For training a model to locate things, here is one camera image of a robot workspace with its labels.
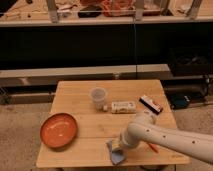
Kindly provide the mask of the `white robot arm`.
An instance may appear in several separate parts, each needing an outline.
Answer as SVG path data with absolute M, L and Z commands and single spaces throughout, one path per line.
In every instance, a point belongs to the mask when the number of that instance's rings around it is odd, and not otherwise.
M 112 141 L 112 151 L 136 148 L 149 142 L 213 165 L 213 135 L 181 131 L 156 125 L 148 111 L 137 113 L 119 137 Z

